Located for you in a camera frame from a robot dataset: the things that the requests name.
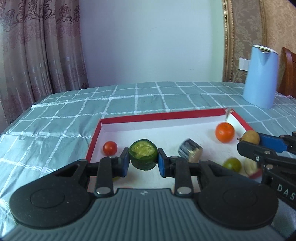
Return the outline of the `dark eggplant piece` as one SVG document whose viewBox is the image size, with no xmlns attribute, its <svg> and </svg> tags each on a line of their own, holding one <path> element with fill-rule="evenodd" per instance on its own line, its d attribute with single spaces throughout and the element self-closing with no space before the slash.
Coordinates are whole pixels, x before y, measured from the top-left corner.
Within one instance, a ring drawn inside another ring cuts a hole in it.
<svg viewBox="0 0 296 241">
<path fill-rule="evenodd" d="M 203 148 L 189 138 L 179 146 L 178 154 L 190 163 L 198 163 L 201 160 Z"/>
</svg>

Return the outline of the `light blue electric kettle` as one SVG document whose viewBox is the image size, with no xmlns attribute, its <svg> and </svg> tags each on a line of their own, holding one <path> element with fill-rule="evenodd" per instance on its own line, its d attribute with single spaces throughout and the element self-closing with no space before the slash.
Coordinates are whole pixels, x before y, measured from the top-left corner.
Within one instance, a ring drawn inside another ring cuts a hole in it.
<svg viewBox="0 0 296 241">
<path fill-rule="evenodd" d="M 278 83 L 279 55 L 271 48 L 254 45 L 243 90 L 243 98 L 259 108 L 273 106 Z"/>
</svg>

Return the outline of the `green checked tablecloth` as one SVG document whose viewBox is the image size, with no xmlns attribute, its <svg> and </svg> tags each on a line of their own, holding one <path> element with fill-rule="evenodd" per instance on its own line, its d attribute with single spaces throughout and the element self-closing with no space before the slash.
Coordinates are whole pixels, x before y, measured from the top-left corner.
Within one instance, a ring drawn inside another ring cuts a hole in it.
<svg viewBox="0 0 296 241">
<path fill-rule="evenodd" d="M 261 109 L 243 99 L 243 88 L 231 82 L 146 82 L 51 94 L 34 103 L 1 134 L 1 236 L 15 227 L 12 193 L 84 158 L 101 118 L 232 108 L 258 132 L 295 130 L 295 98 L 278 93 L 271 109 Z"/>
</svg>

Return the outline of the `green cucumber piece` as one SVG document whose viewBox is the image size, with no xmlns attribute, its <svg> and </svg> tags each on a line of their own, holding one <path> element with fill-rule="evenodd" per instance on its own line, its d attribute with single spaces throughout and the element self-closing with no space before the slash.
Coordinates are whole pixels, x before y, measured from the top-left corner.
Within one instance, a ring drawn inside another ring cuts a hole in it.
<svg viewBox="0 0 296 241">
<path fill-rule="evenodd" d="M 129 147 L 128 154 L 132 165 L 139 170 L 148 171 L 156 166 L 158 149 L 150 140 L 137 140 Z"/>
</svg>

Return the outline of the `orange mandarin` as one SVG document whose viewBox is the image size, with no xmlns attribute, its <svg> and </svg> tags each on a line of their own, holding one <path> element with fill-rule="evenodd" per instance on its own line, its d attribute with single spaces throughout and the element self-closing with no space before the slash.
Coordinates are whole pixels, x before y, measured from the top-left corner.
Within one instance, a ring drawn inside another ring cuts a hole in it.
<svg viewBox="0 0 296 241">
<path fill-rule="evenodd" d="M 233 125 L 223 122 L 217 125 L 215 129 L 215 137 L 222 143 L 229 143 L 233 140 L 235 129 Z"/>
</svg>

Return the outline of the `pink patterned curtain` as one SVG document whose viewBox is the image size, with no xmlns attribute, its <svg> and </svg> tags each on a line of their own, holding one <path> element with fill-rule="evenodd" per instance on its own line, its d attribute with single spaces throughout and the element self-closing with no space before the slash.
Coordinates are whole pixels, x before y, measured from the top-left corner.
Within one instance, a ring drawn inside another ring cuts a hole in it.
<svg viewBox="0 0 296 241">
<path fill-rule="evenodd" d="M 88 86 L 79 1 L 1 1 L 1 107 L 7 123 L 45 96 Z"/>
</svg>

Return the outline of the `red cherry tomato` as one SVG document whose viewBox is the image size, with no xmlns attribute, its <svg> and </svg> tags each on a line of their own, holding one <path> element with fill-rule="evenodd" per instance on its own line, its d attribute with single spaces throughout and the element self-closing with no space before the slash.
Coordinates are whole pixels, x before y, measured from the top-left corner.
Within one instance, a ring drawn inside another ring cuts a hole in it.
<svg viewBox="0 0 296 241">
<path fill-rule="evenodd" d="M 113 141 L 106 142 L 102 147 L 105 156 L 114 156 L 117 152 L 117 149 L 117 144 Z"/>
</svg>

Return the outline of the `white wall socket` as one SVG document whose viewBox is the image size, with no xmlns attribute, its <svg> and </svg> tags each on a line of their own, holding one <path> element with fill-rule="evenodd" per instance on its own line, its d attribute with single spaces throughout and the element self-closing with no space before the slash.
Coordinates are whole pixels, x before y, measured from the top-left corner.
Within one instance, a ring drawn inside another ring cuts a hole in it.
<svg viewBox="0 0 296 241">
<path fill-rule="evenodd" d="M 238 69 L 241 71 L 248 71 L 250 60 L 239 58 Z"/>
</svg>

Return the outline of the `brown longan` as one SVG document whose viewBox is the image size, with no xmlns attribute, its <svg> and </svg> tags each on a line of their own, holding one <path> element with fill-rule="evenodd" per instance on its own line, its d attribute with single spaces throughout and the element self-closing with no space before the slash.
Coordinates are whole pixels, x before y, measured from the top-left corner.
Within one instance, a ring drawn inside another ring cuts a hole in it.
<svg viewBox="0 0 296 241">
<path fill-rule="evenodd" d="M 252 159 L 246 158 L 243 162 L 243 168 L 245 173 L 248 176 L 251 176 L 255 174 L 258 170 L 257 162 Z"/>
<path fill-rule="evenodd" d="M 237 140 L 240 141 L 240 142 L 241 141 L 246 141 L 246 142 L 258 145 L 259 142 L 260 142 L 260 136 L 256 131 L 248 130 L 243 134 L 242 137 L 238 138 Z"/>
</svg>

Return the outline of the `gold padded headboard frame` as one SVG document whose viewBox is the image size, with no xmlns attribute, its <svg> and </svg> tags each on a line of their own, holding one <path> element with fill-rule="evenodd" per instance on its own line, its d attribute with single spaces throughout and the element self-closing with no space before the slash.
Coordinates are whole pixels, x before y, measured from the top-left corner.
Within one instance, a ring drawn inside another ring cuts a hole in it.
<svg viewBox="0 0 296 241">
<path fill-rule="evenodd" d="M 243 83 L 239 60 L 262 45 L 295 52 L 295 1 L 222 1 L 225 33 L 224 82 Z"/>
</svg>

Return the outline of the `red shallow cardboard box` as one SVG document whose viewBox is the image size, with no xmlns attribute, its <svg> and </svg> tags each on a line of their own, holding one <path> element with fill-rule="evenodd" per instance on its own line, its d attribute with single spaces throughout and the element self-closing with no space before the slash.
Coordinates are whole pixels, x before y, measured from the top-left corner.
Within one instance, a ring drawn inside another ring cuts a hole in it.
<svg viewBox="0 0 296 241">
<path fill-rule="evenodd" d="M 228 144 L 215 137 L 215 129 L 222 122 L 235 129 L 235 136 Z M 104 118 L 98 122 L 86 159 L 99 162 L 104 157 L 102 148 L 107 141 L 117 144 L 116 154 L 120 155 L 124 148 L 144 138 L 162 148 L 167 156 L 177 156 L 179 146 L 190 138 L 203 148 L 203 161 L 223 164 L 226 159 L 236 157 L 244 162 L 245 158 L 237 152 L 237 138 L 251 129 L 239 114 L 232 110 L 227 115 L 224 108 Z"/>
</svg>

